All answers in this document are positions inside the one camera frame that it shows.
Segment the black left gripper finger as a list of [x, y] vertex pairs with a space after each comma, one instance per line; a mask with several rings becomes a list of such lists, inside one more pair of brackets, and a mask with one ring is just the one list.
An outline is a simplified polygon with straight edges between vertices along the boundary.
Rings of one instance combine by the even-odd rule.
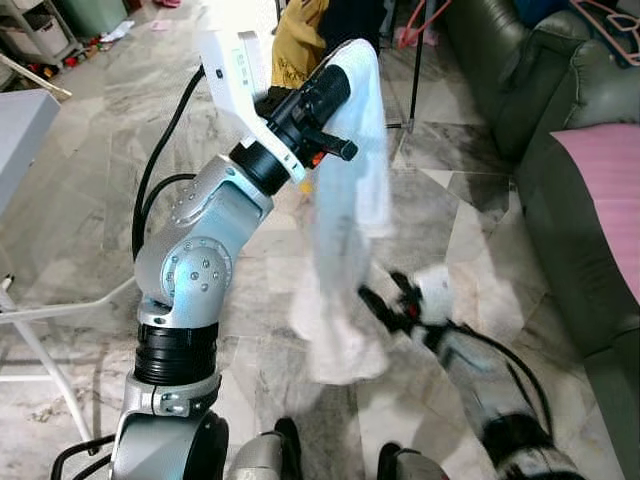
[[325, 125], [348, 97], [346, 70], [338, 65], [325, 65], [300, 88], [302, 118], [312, 125]]

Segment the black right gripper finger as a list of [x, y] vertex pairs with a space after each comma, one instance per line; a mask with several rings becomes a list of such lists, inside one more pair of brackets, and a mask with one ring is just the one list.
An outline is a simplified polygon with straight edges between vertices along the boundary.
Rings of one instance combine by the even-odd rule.
[[385, 303], [383, 297], [380, 297], [378, 293], [371, 291], [371, 289], [367, 287], [358, 288], [357, 294], [358, 297], [364, 301], [365, 306], [369, 308], [371, 315], [374, 316], [389, 333], [396, 333], [396, 311]]

